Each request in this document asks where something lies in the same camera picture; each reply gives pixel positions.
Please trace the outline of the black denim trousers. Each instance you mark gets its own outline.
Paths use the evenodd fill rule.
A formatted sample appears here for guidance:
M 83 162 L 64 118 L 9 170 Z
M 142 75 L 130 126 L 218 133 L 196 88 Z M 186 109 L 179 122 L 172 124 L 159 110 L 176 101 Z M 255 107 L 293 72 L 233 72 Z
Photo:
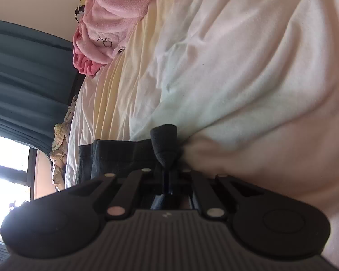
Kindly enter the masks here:
M 151 140 L 96 140 L 79 147 L 76 183 L 81 184 L 106 173 L 126 178 L 139 169 L 154 169 L 157 159 Z

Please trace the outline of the beige quilted jacket pile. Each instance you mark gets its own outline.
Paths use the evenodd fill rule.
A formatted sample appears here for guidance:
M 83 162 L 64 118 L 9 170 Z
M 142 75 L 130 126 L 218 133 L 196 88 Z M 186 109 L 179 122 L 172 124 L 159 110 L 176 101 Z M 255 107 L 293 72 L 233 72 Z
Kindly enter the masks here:
M 49 158 L 51 160 L 52 183 L 56 191 L 65 189 L 65 168 L 68 154 L 71 122 L 73 120 L 77 96 L 74 96 L 62 123 L 54 125 L 54 140 Z

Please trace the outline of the white wrinkled bed sheet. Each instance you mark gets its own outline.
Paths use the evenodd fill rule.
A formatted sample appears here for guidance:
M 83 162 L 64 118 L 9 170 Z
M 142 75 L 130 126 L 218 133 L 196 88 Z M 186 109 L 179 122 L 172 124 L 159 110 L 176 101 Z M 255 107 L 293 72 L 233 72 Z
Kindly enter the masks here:
M 177 127 L 182 159 L 318 207 L 339 267 L 339 0 L 154 0 L 125 51 L 79 92 L 79 148 Z

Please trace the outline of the pink fleece garment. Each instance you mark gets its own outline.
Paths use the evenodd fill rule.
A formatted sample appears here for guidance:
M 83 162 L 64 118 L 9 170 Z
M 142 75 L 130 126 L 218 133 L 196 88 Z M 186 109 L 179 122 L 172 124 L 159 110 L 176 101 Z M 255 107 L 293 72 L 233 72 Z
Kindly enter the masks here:
M 85 0 L 73 35 L 73 65 L 94 76 L 123 52 L 152 0 Z

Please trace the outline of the teal curtain right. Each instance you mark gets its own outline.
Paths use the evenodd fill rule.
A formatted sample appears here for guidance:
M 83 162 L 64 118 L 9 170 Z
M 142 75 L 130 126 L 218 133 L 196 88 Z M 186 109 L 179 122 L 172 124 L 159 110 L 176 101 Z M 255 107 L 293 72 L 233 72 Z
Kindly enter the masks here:
M 0 21 L 0 136 L 49 154 L 80 77 L 70 41 Z

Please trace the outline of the dark framed window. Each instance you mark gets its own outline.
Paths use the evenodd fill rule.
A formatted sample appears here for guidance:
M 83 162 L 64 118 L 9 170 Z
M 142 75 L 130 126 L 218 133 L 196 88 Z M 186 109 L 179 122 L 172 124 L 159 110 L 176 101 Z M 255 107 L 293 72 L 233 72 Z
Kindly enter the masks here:
M 16 207 L 34 199 L 37 150 L 0 136 L 0 228 Z

